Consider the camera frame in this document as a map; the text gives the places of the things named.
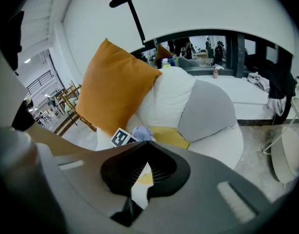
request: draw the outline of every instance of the chair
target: chair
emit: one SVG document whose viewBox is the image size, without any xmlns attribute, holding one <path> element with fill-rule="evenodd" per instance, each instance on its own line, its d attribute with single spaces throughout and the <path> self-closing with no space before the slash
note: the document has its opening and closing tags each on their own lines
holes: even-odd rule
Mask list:
<svg viewBox="0 0 299 234">
<path fill-rule="evenodd" d="M 91 123 L 89 123 L 84 117 L 82 117 L 79 113 L 77 113 L 76 108 L 73 106 L 73 104 L 71 104 L 71 102 L 69 101 L 69 97 L 74 94 L 76 97 L 76 92 L 79 94 L 78 89 L 81 88 L 81 85 L 79 85 L 78 87 L 72 89 L 70 92 L 68 92 L 68 90 L 70 90 L 72 88 L 69 87 L 68 89 L 66 89 L 61 95 L 59 95 L 60 98 L 62 98 L 62 100 L 64 100 L 64 102 L 71 108 L 71 110 L 79 117 L 79 119 L 85 123 L 92 131 L 96 132 L 96 128 L 94 126 L 92 126 Z"/>
</svg>

